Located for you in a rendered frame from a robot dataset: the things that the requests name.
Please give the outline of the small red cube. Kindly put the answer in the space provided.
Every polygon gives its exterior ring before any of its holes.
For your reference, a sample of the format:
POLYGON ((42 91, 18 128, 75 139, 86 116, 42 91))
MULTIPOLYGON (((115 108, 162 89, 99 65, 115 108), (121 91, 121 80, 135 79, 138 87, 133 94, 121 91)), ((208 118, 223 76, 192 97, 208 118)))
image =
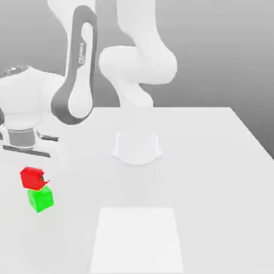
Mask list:
POLYGON ((39 168, 25 167, 20 172, 22 185, 26 189, 40 191, 50 180, 44 180, 44 171, 39 168))

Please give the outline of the small green cube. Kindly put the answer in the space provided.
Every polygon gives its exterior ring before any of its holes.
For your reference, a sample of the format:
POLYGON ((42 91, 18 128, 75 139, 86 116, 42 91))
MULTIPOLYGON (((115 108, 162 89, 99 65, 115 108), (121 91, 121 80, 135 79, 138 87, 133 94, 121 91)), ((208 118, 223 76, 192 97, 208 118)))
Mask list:
POLYGON ((47 185, 39 191, 29 189, 27 195, 30 205, 36 212, 41 212, 54 205, 52 191, 47 185))

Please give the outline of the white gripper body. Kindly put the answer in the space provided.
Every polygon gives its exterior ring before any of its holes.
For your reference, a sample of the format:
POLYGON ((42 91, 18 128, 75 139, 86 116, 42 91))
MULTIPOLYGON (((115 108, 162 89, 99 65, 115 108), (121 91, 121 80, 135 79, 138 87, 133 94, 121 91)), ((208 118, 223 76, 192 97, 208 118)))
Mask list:
POLYGON ((13 164, 22 167, 41 169, 59 168, 64 166, 64 148, 59 145, 19 149, 0 144, 0 164, 13 164))

